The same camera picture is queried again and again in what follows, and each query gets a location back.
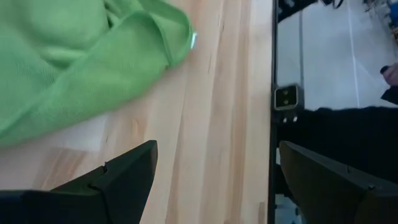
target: wooden surface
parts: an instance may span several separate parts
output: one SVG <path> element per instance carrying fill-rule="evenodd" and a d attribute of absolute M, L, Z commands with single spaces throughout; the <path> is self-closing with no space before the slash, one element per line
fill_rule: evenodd
<path fill-rule="evenodd" d="M 198 32 L 184 63 L 117 111 L 0 150 L 0 189 L 51 189 L 155 139 L 141 223 L 266 223 L 272 1 L 170 2 Z"/>

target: white floor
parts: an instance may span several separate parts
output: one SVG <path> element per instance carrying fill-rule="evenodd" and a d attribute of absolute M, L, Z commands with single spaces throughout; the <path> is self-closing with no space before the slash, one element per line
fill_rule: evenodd
<path fill-rule="evenodd" d="M 278 26 L 278 84 L 300 83 L 299 14 Z M 362 0 L 334 10 L 314 4 L 302 12 L 305 106 L 352 108 L 396 106 L 380 97 L 389 88 L 381 67 L 397 60 L 397 46 Z M 277 197 L 277 224 L 300 223 L 294 204 Z"/>

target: hand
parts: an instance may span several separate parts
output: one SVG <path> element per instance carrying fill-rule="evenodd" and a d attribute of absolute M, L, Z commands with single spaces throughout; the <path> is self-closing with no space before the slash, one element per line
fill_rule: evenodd
<path fill-rule="evenodd" d="M 388 85 L 398 86 L 398 62 L 394 63 L 383 72 L 383 77 Z"/>

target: green microfiber cloth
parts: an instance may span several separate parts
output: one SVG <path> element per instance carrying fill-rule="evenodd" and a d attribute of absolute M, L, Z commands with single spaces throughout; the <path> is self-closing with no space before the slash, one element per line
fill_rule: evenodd
<path fill-rule="evenodd" d="M 141 95 L 192 38 L 187 16 L 160 0 L 1 0 L 0 146 Z"/>

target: small black box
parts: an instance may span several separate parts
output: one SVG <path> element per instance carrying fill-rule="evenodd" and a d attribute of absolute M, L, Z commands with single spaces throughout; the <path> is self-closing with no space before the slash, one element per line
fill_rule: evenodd
<path fill-rule="evenodd" d="M 274 92 L 274 109 L 293 112 L 304 110 L 304 91 L 298 84 L 278 87 Z"/>

